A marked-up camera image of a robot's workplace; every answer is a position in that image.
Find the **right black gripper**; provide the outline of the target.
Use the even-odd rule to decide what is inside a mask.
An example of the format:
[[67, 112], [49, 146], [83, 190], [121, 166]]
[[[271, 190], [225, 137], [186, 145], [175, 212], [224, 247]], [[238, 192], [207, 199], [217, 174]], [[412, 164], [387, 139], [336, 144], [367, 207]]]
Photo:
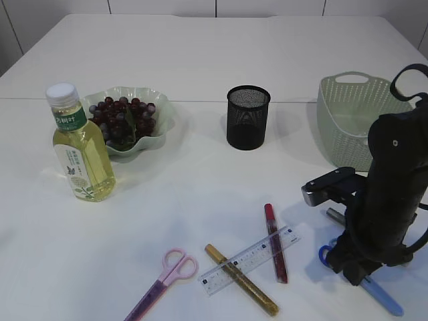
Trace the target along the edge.
[[368, 142], [366, 185], [346, 208], [346, 228], [326, 256], [354, 286], [383, 265], [409, 263], [427, 243], [426, 233], [410, 246], [403, 243], [427, 190], [427, 116], [382, 115]]

